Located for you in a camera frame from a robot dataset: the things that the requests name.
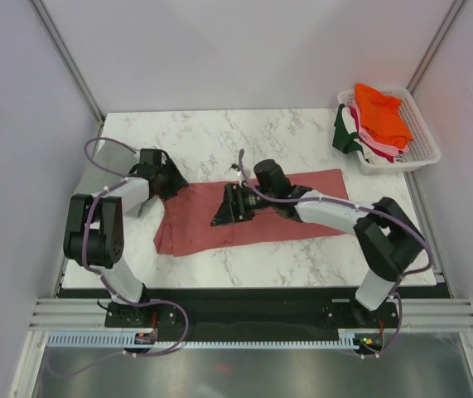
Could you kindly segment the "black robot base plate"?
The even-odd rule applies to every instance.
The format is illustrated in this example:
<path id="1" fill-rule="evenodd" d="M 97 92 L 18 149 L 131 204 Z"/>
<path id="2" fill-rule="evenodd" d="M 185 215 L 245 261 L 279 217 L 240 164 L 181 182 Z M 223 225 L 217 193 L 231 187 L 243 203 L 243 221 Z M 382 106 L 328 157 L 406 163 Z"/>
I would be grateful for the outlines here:
<path id="1" fill-rule="evenodd" d="M 176 306 L 175 323 L 155 329 L 163 340 L 310 341 L 339 337 L 342 329 L 368 332 L 398 324 L 398 309 L 384 302 L 366 326 L 351 316 L 350 288 L 151 289 L 155 303 Z"/>

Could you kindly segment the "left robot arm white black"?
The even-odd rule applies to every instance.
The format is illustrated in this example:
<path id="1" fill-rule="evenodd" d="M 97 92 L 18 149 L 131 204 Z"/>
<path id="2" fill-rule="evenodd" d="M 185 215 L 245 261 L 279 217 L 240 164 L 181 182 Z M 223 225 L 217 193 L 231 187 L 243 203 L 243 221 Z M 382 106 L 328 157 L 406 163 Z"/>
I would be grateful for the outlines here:
<path id="1" fill-rule="evenodd" d="M 171 199 L 189 186 L 167 151 L 142 148 L 118 180 L 70 199 L 63 251 L 67 259 L 98 277 L 108 290 L 108 328 L 156 328 L 175 323 L 174 304 L 155 303 L 123 257 L 124 216 L 153 198 Z"/>

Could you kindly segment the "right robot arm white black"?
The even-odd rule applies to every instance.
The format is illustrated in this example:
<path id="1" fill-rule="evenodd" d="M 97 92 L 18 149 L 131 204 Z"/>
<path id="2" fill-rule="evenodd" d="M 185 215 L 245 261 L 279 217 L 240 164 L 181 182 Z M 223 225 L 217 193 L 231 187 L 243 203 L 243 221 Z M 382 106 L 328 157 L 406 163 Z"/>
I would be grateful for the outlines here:
<path id="1" fill-rule="evenodd" d="M 256 184 L 246 177 L 242 163 L 236 163 L 233 168 L 240 173 L 240 181 L 224 186 L 223 200 L 211 226 L 251 221 L 257 211 L 272 208 L 287 220 L 326 226 L 354 236 L 369 270 L 350 300 L 350 316 L 363 327 L 376 321 L 381 305 L 426 245 L 400 205 L 390 197 L 383 197 L 364 206 L 311 187 L 294 185 L 272 159 L 254 166 Z"/>

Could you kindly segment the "salmon pink t shirt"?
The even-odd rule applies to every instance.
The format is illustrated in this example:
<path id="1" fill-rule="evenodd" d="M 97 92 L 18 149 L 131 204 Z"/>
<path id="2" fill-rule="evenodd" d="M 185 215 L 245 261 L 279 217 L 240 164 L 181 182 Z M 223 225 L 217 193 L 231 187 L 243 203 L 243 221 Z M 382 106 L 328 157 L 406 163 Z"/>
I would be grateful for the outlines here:
<path id="1" fill-rule="evenodd" d="M 258 211 L 251 221 L 212 227 L 225 184 L 193 183 L 163 202 L 164 216 L 153 239 L 159 255 L 179 257 L 217 248 L 343 234 L 328 226 L 286 220 L 272 208 Z"/>

